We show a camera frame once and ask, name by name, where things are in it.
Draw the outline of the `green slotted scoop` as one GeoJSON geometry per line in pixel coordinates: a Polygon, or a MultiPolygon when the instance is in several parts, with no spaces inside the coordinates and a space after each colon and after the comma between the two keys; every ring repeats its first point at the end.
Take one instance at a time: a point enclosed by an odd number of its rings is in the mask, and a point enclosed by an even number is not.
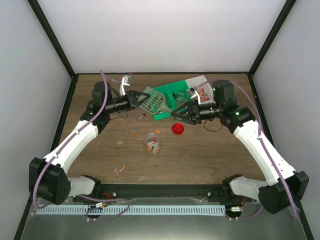
{"type": "Polygon", "coordinates": [[[149,86],[147,86],[143,92],[150,95],[148,100],[140,106],[146,112],[155,115],[161,111],[168,114],[173,111],[166,105],[166,97],[162,93],[149,86]]]}

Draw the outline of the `green double candy bin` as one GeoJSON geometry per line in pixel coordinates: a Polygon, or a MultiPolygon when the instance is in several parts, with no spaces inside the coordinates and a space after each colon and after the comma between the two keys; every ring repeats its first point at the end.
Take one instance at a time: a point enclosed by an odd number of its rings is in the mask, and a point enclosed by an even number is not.
{"type": "Polygon", "coordinates": [[[187,90],[199,85],[200,83],[201,82],[195,78],[189,78],[157,86],[154,87],[154,89],[165,96],[165,104],[167,107],[172,110],[176,110],[181,105],[191,100],[187,90]]]}

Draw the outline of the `white candy bin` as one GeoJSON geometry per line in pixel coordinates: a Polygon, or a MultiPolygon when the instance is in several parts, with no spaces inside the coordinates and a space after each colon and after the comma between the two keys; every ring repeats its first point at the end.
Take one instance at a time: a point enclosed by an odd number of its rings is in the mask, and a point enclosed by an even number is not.
{"type": "Polygon", "coordinates": [[[214,103],[214,93],[204,75],[188,78],[185,80],[188,89],[195,88],[200,95],[201,104],[214,103]]]}

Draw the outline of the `clear plastic jar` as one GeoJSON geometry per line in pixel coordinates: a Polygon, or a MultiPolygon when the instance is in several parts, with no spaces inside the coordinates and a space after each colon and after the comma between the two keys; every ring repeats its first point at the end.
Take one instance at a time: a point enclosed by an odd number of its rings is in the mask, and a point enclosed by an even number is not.
{"type": "Polygon", "coordinates": [[[150,132],[145,137],[145,149],[149,155],[157,155],[160,152],[160,140],[156,133],[150,132]]]}

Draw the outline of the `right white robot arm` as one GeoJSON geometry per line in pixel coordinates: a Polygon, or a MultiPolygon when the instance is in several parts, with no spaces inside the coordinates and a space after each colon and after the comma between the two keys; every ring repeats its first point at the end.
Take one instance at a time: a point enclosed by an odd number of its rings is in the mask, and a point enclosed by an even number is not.
{"type": "Polygon", "coordinates": [[[246,147],[265,180],[246,178],[235,174],[226,178],[222,185],[223,198],[229,202],[239,196],[260,202],[271,214],[287,207],[292,209],[292,217],[297,217],[296,203],[301,200],[309,183],[304,171],[297,172],[275,149],[262,130],[262,120],[258,113],[237,103],[235,87],[239,85],[226,79],[214,80],[210,84],[213,91],[212,103],[188,101],[171,112],[171,116],[190,125],[219,119],[246,147]]]}

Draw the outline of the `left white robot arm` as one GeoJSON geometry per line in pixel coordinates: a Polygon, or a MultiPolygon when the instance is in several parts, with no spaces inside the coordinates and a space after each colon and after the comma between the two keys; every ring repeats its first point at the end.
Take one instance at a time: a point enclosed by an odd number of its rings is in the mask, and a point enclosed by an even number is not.
{"type": "Polygon", "coordinates": [[[68,177],[67,173],[78,155],[95,139],[110,122],[110,115],[130,111],[150,99],[148,93],[129,90],[113,97],[110,84],[100,81],[94,85],[92,99],[71,133],[53,151],[43,158],[35,157],[29,164],[29,191],[37,209],[37,199],[60,205],[67,198],[85,195],[91,202],[97,202],[102,189],[99,180],[83,175],[68,177]]]}

